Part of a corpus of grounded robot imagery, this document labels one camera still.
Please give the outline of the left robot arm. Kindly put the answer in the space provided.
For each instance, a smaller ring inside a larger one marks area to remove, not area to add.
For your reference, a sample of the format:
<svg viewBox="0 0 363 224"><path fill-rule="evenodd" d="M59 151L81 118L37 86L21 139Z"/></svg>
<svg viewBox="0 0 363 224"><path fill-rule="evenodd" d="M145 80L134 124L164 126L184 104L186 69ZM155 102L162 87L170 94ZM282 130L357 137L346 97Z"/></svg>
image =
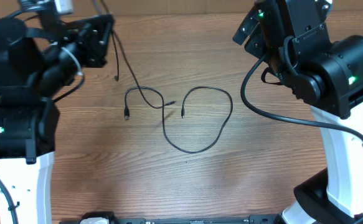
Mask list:
<svg viewBox="0 0 363 224"><path fill-rule="evenodd" d="M83 68L106 64L115 20L73 22L39 14L41 26L0 19L0 221L51 223L51 176L61 89Z"/></svg>

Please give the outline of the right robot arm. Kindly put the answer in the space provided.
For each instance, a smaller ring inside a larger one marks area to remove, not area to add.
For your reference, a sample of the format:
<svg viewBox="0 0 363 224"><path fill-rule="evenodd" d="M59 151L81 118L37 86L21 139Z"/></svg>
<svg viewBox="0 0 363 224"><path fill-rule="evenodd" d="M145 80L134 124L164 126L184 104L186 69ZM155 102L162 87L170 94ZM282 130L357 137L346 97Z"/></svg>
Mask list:
<svg viewBox="0 0 363 224"><path fill-rule="evenodd" d="M261 223L363 223L363 36L332 42L331 1L256 1L233 40L266 63L265 73L310 105L313 120L263 111L266 118L318 127L326 168L294 188L295 202Z"/></svg>

